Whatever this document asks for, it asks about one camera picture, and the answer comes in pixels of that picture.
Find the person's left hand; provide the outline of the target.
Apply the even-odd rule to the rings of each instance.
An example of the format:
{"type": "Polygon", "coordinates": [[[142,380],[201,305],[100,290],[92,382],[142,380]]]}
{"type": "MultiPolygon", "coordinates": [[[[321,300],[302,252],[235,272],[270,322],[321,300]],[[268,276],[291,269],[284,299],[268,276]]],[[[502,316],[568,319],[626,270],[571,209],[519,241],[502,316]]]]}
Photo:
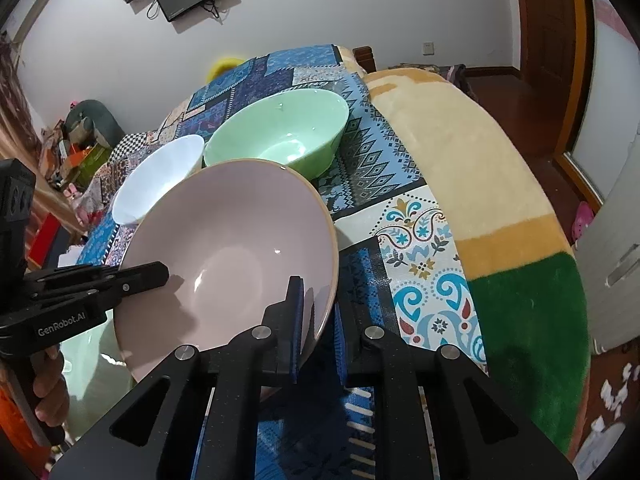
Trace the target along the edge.
{"type": "Polygon", "coordinates": [[[32,390],[39,402],[35,415],[49,427],[61,426],[70,409],[70,395],[63,376],[64,356],[58,346],[46,350],[43,368],[37,374],[32,390]]]}

